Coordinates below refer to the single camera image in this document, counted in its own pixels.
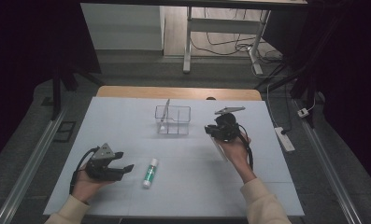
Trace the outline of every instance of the wall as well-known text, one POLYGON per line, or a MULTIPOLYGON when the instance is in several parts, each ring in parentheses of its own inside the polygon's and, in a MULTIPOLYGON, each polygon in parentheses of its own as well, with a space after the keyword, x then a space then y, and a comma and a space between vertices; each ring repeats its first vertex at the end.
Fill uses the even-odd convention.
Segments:
POLYGON ((111 4, 81 7, 95 49, 163 49, 163 7, 111 4))

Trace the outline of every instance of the person's right hand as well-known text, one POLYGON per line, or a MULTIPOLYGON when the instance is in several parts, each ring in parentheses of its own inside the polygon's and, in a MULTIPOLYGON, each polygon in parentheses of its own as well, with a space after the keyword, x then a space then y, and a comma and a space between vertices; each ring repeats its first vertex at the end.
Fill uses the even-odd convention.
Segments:
MULTIPOLYGON (((247 139, 247 136, 244 133, 241 134, 245 139, 247 139)), ((215 139, 215 141, 221 146, 226 158, 228 158, 228 160, 234 165, 244 183, 256 178, 247 161, 247 150, 239 137, 232 142, 223 142, 219 139, 215 139)))

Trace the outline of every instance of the power adapter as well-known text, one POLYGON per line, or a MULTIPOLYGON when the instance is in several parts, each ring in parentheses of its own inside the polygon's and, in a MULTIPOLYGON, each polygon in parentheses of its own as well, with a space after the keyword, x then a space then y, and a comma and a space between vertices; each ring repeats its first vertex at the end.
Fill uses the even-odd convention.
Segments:
POLYGON ((301 118, 306 117, 306 116, 308 115, 308 111, 307 111, 307 109, 306 109, 306 108, 303 108, 303 109, 301 109, 301 110, 298 110, 298 115, 299 115, 299 117, 301 117, 301 118))

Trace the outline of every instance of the white power strip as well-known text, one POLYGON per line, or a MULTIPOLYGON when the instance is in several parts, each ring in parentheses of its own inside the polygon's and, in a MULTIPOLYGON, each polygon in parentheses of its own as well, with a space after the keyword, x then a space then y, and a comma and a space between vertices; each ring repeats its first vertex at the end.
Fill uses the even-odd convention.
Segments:
POLYGON ((293 147, 293 143, 291 143, 290 138, 288 138, 287 134, 282 134, 281 131, 283 131, 283 128, 278 127, 275 128, 276 134, 278 135, 278 140, 280 141, 281 145, 284 147, 284 150, 286 152, 292 152, 295 151, 295 148, 293 147))

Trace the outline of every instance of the glue stick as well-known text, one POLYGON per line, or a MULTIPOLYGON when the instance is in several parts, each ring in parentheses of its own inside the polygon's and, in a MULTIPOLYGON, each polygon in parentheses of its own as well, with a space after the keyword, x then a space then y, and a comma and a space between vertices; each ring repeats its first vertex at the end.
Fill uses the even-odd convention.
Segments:
POLYGON ((148 167, 148 171, 147 171, 147 174, 145 175, 144 182, 142 183, 144 188, 148 189, 150 187, 150 183, 155 177, 156 168, 158 166, 158 163, 159 161, 156 159, 152 159, 152 161, 150 162, 150 166, 148 167))

